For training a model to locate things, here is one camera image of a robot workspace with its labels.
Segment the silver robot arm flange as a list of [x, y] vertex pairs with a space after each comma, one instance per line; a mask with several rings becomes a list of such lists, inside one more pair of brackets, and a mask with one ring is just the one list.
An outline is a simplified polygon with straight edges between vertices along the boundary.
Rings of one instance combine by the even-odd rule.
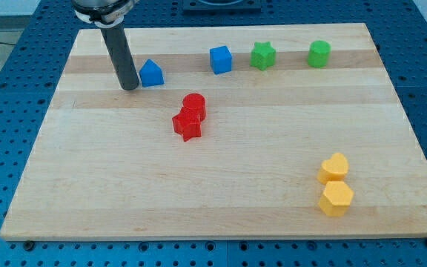
[[120, 24], [138, 0], [71, 0], [76, 16], [83, 22], [108, 28]]

